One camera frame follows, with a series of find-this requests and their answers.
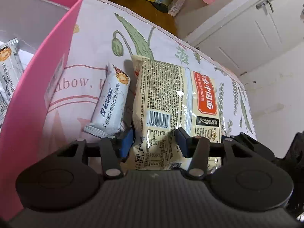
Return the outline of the white snack bar wrapper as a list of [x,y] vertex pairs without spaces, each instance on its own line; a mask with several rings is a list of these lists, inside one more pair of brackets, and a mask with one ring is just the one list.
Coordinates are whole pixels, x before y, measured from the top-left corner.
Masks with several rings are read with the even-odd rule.
[[129,85],[129,76],[109,63],[101,95],[91,122],[84,127],[84,132],[105,138],[120,131]]
[[11,98],[17,88],[24,69],[19,58],[19,39],[14,38],[1,45],[1,84],[8,99]]

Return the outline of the pink cardboard box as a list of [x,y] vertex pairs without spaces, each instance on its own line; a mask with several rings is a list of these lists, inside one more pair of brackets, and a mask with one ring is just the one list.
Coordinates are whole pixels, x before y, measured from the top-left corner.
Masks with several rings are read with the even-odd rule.
[[28,44],[28,63],[1,128],[1,217],[23,207],[15,180],[37,161],[46,113],[67,64],[82,0],[1,0],[1,29]]

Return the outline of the white printed plastic bag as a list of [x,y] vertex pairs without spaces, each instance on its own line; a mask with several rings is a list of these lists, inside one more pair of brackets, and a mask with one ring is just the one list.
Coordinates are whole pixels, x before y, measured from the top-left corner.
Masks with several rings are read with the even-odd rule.
[[175,17],[179,10],[181,9],[182,5],[184,4],[185,0],[173,0],[170,5],[168,6],[168,14],[172,17]]

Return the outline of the floral bedspread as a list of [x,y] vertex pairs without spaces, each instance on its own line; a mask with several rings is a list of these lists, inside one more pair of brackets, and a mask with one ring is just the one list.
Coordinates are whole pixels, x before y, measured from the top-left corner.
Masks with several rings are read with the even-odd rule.
[[101,91],[104,125],[135,126],[127,169],[188,168],[175,130],[219,143],[222,136],[256,137],[249,102],[237,76],[189,44],[108,0],[83,0],[67,65],[46,114],[38,157],[86,132]]

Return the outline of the beige instant noodle packet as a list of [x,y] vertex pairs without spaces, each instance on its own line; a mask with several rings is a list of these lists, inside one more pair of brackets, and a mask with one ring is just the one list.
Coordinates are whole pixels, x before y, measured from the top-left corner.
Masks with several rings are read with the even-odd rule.
[[137,74],[132,121],[136,140],[125,167],[139,170],[187,169],[175,132],[221,142],[216,85],[207,75],[171,63],[133,55]]

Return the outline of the white bedroom door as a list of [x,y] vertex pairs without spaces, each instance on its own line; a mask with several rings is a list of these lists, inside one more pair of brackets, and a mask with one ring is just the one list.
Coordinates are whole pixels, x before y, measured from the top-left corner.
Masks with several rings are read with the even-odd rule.
[[198,48],[236,75],[303,42],[303,0],[261,0],[213,32]]

